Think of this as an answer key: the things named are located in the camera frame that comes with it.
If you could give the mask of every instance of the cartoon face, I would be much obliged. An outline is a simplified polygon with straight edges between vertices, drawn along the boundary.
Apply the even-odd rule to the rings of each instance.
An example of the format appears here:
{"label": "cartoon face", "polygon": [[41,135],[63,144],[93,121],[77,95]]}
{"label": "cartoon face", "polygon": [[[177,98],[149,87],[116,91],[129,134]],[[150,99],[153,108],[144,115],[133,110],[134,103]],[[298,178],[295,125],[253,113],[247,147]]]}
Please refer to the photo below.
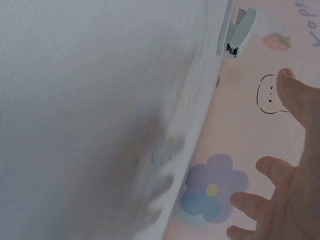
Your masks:
{"label": "cartoon face", "polygon": [[262,78],[256,93],[256,104],[265,114],[288,112],[278,97],[276,89],[277,77],[273,74]]}

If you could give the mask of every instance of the hand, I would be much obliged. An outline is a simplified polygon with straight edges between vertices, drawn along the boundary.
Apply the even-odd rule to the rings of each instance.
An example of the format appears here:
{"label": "hand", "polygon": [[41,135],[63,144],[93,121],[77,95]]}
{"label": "hand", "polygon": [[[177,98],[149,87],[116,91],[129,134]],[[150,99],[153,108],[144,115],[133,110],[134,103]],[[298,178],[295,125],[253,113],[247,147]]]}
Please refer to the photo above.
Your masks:
{"label": "hand", "polygon": [[231,226],[231,240],[320,239],[320,89],[296,80],[292,70],[277,76],[277,93],[289,112],[305,128],[305,145],[299,166],[270,156],[256,169],[275,185],[271,200],[237,192],[231,203],[256,220],[255,231]]}

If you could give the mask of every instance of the cartoon character drawing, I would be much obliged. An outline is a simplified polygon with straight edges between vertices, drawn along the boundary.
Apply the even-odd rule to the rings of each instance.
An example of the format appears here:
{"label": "cartoon character drawing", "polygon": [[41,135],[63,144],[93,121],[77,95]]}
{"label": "cartoon character drawing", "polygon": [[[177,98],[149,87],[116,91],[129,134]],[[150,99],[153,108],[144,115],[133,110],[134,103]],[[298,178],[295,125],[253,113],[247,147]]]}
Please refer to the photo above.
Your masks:
{"label": "cartoon character drawing", "polygon": [[291,48],[290,37],[279,33],[270,33],[262,41],[266,47],[276,51],[288,51]]}
{"label": "cartoon character drawing", "polygon": [[256,104],[265,114],[276,114],[278,112],[288,112],[281,102],[276,89],[277,79],[275,75],[265,75],[257,89]]}

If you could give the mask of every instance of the white plastic surface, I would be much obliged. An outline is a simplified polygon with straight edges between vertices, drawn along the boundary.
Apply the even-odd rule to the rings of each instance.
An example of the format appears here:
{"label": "white plastic surface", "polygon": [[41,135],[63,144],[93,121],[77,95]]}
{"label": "white plastic surface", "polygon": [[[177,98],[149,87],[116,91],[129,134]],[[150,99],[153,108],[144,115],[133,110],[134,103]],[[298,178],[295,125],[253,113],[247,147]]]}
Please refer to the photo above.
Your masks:
{"label": "white plastic surface", "polygon": [[160,219],[136,235],[162,237],[218,79],[227,4],[0,1],[1,239],[128,239],[137,166],[182,136]]}

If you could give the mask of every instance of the finger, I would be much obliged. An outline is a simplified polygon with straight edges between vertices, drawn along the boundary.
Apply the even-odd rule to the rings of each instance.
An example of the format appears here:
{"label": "finger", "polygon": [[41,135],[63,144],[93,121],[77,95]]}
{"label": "finger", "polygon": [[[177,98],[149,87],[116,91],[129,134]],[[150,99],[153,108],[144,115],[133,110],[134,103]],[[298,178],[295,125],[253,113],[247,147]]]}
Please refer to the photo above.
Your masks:
{"label": "finger", "polygon": [[256,162],[255,168],[277,185],[284,173],[292,170],[293,166],[279,158],[265,156]]}
{"label": "finger", "polygon": [[231,226],[226,230],[226,235],[231,240],[254,240],[255,232],[238,226]]}
{"label": "finger", "polygon": [[278,73],[276,90],[283,105],[306,127],[308,99],[316,89],[296,80],[294,72],[284,68]]}
{"label": "finger", "polygon": [[265,210],[269,200],[246,192],[236,192],[230,198],[231,204],[244,212],[249,218],[257,220]]}

